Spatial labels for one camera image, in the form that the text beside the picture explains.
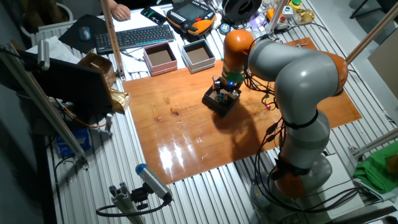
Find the person's bare hand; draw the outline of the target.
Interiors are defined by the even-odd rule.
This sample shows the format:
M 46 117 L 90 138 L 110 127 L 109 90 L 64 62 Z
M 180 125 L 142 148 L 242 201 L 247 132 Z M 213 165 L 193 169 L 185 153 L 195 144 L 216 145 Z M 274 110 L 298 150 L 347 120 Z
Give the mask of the person's bare hand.
M 126 21 L 131 18 L 131 11 L 130 9 L 123 5 L 118 4 L 115 0 L 108 0 L 108 4 L 112 13 L 112 16 L 117 21 Z

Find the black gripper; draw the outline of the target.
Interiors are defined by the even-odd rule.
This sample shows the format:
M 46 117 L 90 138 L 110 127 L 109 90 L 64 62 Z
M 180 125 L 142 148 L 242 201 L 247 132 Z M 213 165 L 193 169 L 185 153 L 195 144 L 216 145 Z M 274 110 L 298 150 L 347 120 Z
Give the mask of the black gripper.
M 226 96 L 228 95 L 229 98 L 232 100 L 234 99 L 234 96 L 239 96 L 241 94 L 240 91 L 240 86 L 241 82 L 232 82 L 232 81 L 227 81 L 224 78 L 220 78 L 220 88 L 215 88 L 214 93 L 216 95 L 216 98 L 221 98 L 222 95 Z

